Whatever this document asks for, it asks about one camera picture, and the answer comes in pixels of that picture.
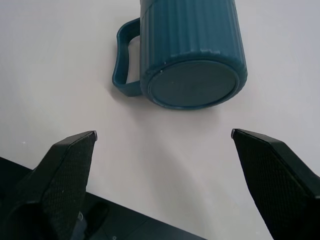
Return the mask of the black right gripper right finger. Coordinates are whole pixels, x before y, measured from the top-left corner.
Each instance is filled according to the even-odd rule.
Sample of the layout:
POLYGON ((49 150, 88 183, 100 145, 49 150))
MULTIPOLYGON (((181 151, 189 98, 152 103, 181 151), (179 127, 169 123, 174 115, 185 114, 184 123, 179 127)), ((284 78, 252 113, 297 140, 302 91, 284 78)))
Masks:
POLYGON ((284 142, 231 132, 250 195, 274 240, 320 238, 320 178, 284 142))

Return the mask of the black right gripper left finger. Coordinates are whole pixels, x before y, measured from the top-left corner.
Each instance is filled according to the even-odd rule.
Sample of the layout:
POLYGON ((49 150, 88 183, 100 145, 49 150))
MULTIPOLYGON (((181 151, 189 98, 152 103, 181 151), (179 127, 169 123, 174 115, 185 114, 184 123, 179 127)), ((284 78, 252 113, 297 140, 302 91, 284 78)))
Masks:
POLYGON ((96 131, 54 145, 3 198, 2 240, 70 240, 88 183, 96 131))

